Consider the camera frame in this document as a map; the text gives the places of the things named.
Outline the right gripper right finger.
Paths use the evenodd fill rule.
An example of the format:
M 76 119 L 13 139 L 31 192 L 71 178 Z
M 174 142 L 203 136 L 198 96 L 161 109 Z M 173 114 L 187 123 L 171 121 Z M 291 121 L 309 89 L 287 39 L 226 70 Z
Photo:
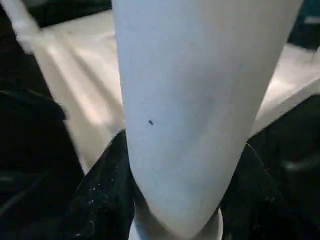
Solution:
M 224 240 L 318 240 L 320 231 L 289 202 L 246 144 L 220 203 Z

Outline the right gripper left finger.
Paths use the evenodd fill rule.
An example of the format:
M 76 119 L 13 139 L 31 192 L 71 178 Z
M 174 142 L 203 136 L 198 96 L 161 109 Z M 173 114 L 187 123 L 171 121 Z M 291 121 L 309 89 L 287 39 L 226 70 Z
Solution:
M 127 240 L 135 213 L 125 130 L 84 176 L 61 220 L 63 240 Z

